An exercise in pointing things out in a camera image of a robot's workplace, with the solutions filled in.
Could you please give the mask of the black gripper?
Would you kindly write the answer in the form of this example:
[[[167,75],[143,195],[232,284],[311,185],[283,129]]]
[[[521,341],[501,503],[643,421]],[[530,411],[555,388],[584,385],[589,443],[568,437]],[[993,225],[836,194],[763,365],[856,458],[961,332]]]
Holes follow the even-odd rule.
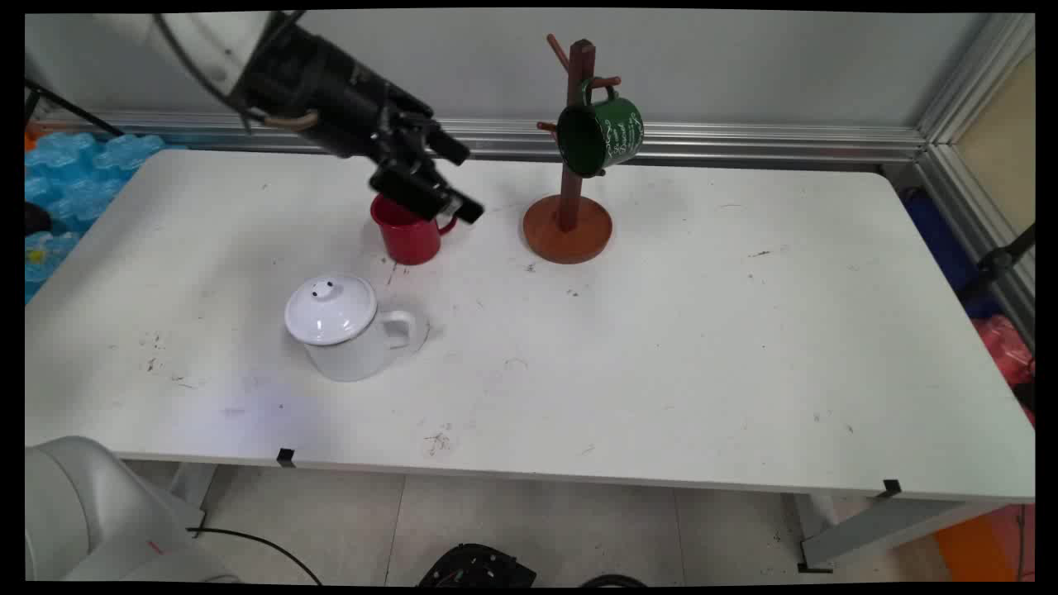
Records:
[[[342,159],[387,159],[419,145],[454,165],[471,157],[469,147],[434,120],[425,102],[298,24],[267,25],[238,82],[238,98],[266,118],[314,114],[314,124],[298,134]],[[368,184],[424,220],[443,216],[472,226],[486,212],[484,203],[428,167],[413,172],[386,162]]]

